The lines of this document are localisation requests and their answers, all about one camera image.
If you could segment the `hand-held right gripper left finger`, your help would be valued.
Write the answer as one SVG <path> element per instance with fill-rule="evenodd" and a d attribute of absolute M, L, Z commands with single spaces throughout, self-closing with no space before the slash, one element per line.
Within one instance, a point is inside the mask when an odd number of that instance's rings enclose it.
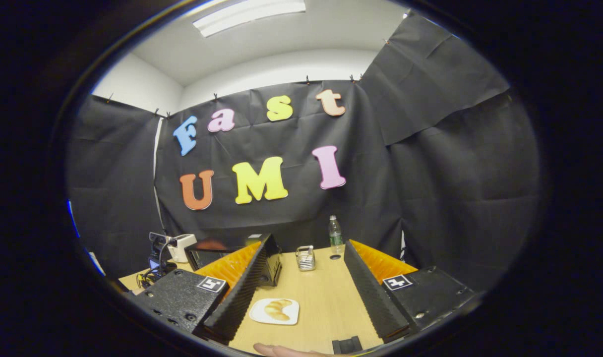
<path fill-rule="evenodd" d="M 276 264 L 272 235 L 234 251 L 192 273 L 175 269 L 133 302 L 157 321 L 189 334 L 228 344 L 239 329 L 267 266 Z"/>

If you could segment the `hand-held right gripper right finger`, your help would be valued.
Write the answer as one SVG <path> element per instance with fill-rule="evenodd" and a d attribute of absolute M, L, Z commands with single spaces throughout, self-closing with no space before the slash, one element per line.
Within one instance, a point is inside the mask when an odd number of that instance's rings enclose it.
<path fill-rule="evenodd" d="M 476 296 L 436 266 L 417 269 L 362 242 L 346 242 L 344 262 L 384 343 L 441 323 Z"/>

